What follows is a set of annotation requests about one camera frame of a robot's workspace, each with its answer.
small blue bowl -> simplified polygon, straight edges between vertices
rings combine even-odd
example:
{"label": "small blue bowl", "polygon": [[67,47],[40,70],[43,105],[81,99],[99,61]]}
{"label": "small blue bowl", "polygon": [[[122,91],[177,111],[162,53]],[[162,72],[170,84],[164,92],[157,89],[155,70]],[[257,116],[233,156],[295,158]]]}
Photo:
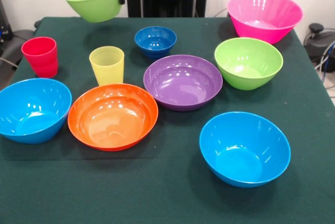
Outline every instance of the small blue bowl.
{"label": "small blue bowl", "polygon": [[165,27],[147,27],[139,30],[135,35],[135,43],[151,60],[169,55],[176,42],[176,33]]}

blue bowl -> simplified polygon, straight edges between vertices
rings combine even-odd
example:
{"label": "blue bowl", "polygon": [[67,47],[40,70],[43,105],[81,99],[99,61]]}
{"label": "blue bowl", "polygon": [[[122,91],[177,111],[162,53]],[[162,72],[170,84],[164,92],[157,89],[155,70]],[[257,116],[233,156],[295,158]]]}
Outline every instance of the blue bowl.
{"label": "blue bowl", "polygon": [[177,42],[177,35],[169,28],[147,27],[135,35],[135,43],[144,55],[151,60],[157,60],[169,55]]}
{"label": "blue bowl", "polygon": [[276,179],[291,159],[280,129],[244,112],[223,113],[207,122],[200,134],[200,150],[215,175],[237,187],[262,186]]}
{"label": "blue bowl", "polygon": [[0,134],[20,143],[50,140],[63,126],[72,95],[53,79],[29,79],[0,91]]}

table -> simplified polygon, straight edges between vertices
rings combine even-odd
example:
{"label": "table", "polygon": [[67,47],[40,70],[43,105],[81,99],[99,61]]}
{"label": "table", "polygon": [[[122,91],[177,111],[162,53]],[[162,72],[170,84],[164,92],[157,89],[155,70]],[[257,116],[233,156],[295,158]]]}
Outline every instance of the table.
{"label": "table", "polygon": [[[77,99],[97,86],[89,53],[112,45],[125,52],[125,83],[143,87],[149,61],[133,37],[146,26],[173,29],[171,54],[214,63],[214,49],[236,37],[228,18],[44,18],[36,36],[58,42],[59,73]],[[180,113],[159,107],[150,135],[121,152],[77,141],[65,125],[49,142],[0,139],[1,224],[334,223],[335,108],[294,31],[275,44],[284,66],[269,83],[239,91],[226,82],[205,107]],[[23,60],[13,82],[35,77]],[[258,188],[226,185],[207,167],[198,145],[202,126],[226,111],[249,111],[278,125],[292,149],[287,171]]]}

orange bowl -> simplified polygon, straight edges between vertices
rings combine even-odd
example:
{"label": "orange bowl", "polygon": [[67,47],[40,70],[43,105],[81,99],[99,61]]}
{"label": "orange bowl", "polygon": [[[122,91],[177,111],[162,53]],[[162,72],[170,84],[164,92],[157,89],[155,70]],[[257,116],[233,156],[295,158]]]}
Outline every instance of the orange bowl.
{"label": "orange bowl", "polygon": [[158,118],[155,99],[130,84],[99,86],[72,105],[68,124],[82,143],[102,151],[120,151],[140,142]]}

translucent yellow cup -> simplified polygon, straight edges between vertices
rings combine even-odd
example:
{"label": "translucent yellow cup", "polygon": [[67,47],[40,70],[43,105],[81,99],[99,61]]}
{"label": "translucent yellow cup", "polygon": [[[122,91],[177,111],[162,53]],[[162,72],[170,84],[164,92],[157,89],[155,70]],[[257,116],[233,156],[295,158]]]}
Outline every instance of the translucent yellow cup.
{"label": "translucent yellow cup", "polygon": [[123,83],[125,54],[121,49],[103,46],[92,51],[89,59],[99,86]]}

